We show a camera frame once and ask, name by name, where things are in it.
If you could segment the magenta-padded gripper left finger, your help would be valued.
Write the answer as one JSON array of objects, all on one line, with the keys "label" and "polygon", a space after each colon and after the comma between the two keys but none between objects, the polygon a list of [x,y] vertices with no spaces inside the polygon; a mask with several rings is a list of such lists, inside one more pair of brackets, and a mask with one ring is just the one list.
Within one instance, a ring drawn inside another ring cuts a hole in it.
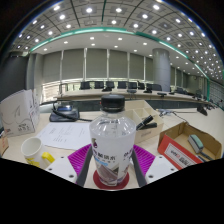
[{"label": "magenta-padded gripper left finger", "polygon": [[92,146],[88,144],[69,156],[62,156],[56,159],[46,168],[46,171],[83,187],[87,178],[91,157]]}]

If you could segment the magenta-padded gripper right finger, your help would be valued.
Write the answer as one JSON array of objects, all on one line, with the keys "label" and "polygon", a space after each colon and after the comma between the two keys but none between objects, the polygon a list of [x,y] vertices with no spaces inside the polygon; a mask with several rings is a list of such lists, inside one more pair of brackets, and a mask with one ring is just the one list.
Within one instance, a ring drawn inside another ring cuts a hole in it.
[{"label": "magenta-padded gripper right finger", "polygon": [[164,156],[154,156],[137,145],[133,147],[132,161],[140,187],[178,171]]}]

